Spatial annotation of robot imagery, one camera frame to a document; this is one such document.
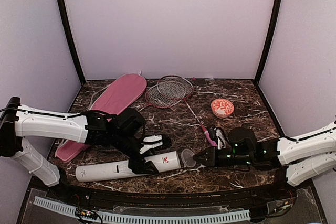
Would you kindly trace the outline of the clear plastic tube lid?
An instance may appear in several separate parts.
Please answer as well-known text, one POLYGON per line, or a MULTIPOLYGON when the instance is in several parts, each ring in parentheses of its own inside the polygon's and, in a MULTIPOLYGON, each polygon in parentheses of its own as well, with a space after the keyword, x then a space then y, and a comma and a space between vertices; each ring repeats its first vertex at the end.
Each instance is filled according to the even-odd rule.
POLYGON ((191 168, 196 165, 196 161, 194 161, 193 157, 194 157, 194 153, 190 149, 184 149, 181 152, 181 160, 185 167, 191 168))

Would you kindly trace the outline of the white shuttlecock tube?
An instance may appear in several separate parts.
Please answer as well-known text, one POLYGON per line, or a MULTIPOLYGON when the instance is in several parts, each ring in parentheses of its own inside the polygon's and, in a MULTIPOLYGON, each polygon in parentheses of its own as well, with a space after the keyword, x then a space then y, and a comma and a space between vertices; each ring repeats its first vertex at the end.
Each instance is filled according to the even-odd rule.
MULTIPOLYGON (((146 157, 145 160, 151 161, 159 173, 169 172, 181 168, 180 159, 176 151, 146 157)), ((95 165, 78 166, 75 176, 79 182, 98 182, 105 180, 123 179, 148 175, 135 174, 128 168, 129 161, 119 161, 95 165)))

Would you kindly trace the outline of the pink racket cover bag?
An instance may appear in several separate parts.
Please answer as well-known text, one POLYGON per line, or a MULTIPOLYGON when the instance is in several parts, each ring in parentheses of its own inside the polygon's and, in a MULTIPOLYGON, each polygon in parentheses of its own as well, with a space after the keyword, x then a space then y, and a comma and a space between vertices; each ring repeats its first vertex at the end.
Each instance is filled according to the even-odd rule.
MULTIPOLYGON (((125 74, 114 80, 104 92, 95 99, 88 110, 99 110, 109 114, 120 114, 146 90, 146 79, 135 73, 125 74)), ((55 157, 67 163, 90 146, 70 140, 62 140, 55 151, 55 157)))

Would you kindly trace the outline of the red racket with visible handle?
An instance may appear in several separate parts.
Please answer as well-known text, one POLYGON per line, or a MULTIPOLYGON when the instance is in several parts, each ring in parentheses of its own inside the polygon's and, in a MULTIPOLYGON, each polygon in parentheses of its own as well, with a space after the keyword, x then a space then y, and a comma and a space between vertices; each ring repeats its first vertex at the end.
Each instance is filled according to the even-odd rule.
POLYGON ((183 100, 187 105, 188 109, 192 113, 192 115, 197 120, 198 124, 200 125, 202 132, 205 135, 205 138, 209 142, 212 147, 218 147, 216 141, 212 140, 210 134, 206 127, 202 124, 198 116, 192 110, 190 105, 187 103, 186 99, 191 97, 194 93, 194 87, 190 81, 187 79, 180 77, 180 76, 163 76, 158 80, 157 83, 158 92, 168 98, 169 100, 183 100))

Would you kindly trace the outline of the red racket underneath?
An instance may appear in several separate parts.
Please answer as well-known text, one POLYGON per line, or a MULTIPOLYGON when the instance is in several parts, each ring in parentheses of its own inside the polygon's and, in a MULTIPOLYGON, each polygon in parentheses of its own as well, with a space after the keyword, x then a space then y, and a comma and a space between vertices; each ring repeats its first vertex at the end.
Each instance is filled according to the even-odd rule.
POLYGON ((145 108, 147 108, 149 106, 153 106, 153 107, 159 108, 159 109, 171 108, 171 107, 177 105, 179 102, 181 102, 182 99, 184 98, 184 96, 186 95, 186 90, 185 90, 184 87, 179 89, 178 93, 176 93, 172 89, 168 89, 168 94, 172 94, 172 95, 176 94, 177 97, 176 98, 167 98, 166 96, 164 96, 159 91, 159 87, 160 87, 160 85, 157 84, 157 85, 149 88, 149 90, 145 94, 145 99, 146 99, 148 104, 146 106, 144 106, 143 108, 141 108, 139 110, 139 112, 144 110, 145 108))

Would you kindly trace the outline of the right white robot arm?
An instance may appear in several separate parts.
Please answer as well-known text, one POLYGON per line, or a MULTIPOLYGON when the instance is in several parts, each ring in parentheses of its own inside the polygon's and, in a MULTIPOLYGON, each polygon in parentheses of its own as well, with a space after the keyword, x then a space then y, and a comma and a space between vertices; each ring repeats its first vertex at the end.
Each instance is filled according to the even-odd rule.
POLYGON ((258 142, 251 129, 236 127, 225 135, 216 129, 215 136, 226 140, 227 148, 209 147, 193 156, 193 160, 207 167, 252 166, 257 170, 284 169, 279 179, 268 188, 273 200, 280 199, 290 186, 335 168, 335 122, 318 130, 294 136, 282 136, 258 142))

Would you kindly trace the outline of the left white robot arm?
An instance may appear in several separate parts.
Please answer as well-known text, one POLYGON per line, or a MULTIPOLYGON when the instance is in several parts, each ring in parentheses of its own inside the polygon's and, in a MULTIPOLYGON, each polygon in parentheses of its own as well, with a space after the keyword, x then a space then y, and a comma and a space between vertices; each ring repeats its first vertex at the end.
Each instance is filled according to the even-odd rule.
POLYGON ((17 160, 63 201, 74 197, 66 173, 47 161, 26 140, 28 136, 59 138, 84 145, 113 146, 130 160, 135 174, 157 174, 158 168, 145 157, 171 147, 167 135, 147 135, 146 120, 134 109, 120 114, 89 110, 77 114, 37 110, 11 97, 1 109, 1 156, 17 160))

